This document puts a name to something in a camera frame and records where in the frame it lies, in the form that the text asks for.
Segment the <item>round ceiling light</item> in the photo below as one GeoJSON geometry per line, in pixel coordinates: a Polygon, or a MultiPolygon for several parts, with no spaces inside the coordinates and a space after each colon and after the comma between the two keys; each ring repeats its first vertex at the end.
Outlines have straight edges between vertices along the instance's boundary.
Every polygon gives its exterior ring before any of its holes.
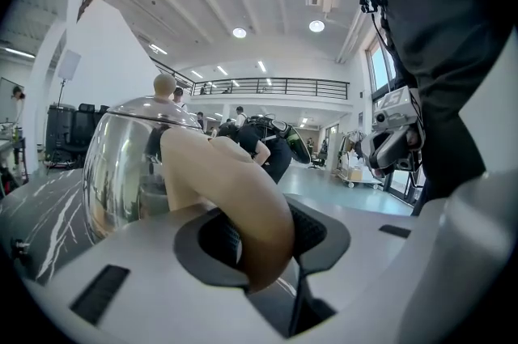
{"type": "Polygon", "coordinates": [[[238,39],[243,39],[246,36],[246,31],[243,28],[235,28],[233,34],[238,39]]]}
{"type": "Polygon", "coordinates": [[[324,22],[321,22],[320,20],[313,20],[309,24],[309,30],[312,32],[322,32],[325,28],[324,22]]]}

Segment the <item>round lid knob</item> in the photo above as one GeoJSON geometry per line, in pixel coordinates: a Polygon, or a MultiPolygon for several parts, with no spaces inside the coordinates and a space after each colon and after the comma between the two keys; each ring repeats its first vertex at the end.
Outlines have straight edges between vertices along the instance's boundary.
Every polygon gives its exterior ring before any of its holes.
{"type": "Polygon", "coordinates": [[[170,74],[160,74],[155,78],[153,87],[155,88],[155,98],[168,100],[176,89],[176,80],[170,74]]]}

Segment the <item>pot lid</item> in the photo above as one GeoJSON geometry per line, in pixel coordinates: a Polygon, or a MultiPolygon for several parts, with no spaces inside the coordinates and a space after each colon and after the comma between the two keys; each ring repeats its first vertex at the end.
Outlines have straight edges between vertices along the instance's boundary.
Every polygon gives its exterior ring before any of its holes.
{"type": "Polygon", "coordinates": [[[168,122],[201,129],[200,125],[186,111],[176,105],[169,96],[176,89],[176,80],[170,74],[160,74],[153,82],[155,94],[142,96],[124,104],[110,107],[111,114],[168,122]]]}

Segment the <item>robotic hand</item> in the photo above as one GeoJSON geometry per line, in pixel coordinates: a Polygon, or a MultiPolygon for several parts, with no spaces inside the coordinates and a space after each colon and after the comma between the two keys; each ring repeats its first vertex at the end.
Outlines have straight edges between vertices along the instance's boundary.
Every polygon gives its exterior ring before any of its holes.
{"type": "Polygon", "coordinates": [[[365,164],[377,175],[416,172],[425,141],[418,90],[389,92],[374,112],[373,132],[362,141],[365,164]]]}

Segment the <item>reflective metal surface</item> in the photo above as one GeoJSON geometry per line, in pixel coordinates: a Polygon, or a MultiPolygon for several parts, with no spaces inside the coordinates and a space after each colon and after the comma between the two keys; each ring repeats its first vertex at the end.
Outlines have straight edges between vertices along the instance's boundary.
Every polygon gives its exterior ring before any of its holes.
{"type": "Polygon", "coordinates": [[[170,127],[199,130],[170,100],[138,98],[108,110],[97,126],[83,170],[83,206],[100,239],[147,216],[168,212],[160,137],[170,127]]]}

